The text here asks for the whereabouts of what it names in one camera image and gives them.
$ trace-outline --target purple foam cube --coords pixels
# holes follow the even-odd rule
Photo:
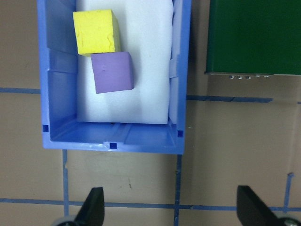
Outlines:
[[[91,54],[96,93],[134,88],[132,58],[128,52]]]

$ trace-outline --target square hole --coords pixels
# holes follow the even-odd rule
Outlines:
[[[110,149],[117,149],[116,143],[110,143]]]
[[[43,125],[43,132],[48,133],[49,132],[49,126],[48,125]]]
[[[184,134],[183,130],[178,130],[178,137],[183,137],[183,134]]]

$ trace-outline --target cube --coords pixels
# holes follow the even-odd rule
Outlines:
[[[134,88],[132,58],[128,52],[92,54],[96,93]]]
[[[119,52],[118,21],[110,9],[73,12],[78,54]]]

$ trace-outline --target cardboard surface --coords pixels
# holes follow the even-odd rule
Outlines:
[[[15,20],[1,24],[7,44],[0,43],[6,56],[0,61],[0,87],[38,88],[35,1],[0,1],[0,6],[3,19],[18,12]],[[236,186],[248,184],[269,206],[283,207],[287,174],[293,172],[289,207],[301,210],[301,78],[204,75],[208,12],[209,0],[193,1],[188,95],[273,101],[188,101],[180,204],[235,206]],[[27,22],[26,29],[21,21]],[[22,31],[23,42],[17,38]],[[22,71],[26,60],[31,67]],[[62,201],[62,151],[41,147],[39,95],[0,93],[0,103],[0,198]],[[71,201],[84,201],[92,186],[104,186],[106,202],[174,203],[173,155],[70,150],[65,167]],[[50,225],[63,216],[62,205],[0,203],[0,209],[4,225],[12,226]],[[70,214],[78,209],[70,206]],[[173,209],[106,211],[105,225],[173,225]],[[300,213],[289,211],[301,218]],[[235,211],[226,210],[180,210],[179,222],[240,225]]]

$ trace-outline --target green board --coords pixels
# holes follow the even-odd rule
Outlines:
[[[206,72],[301,75],[301,0],[211,0]]]

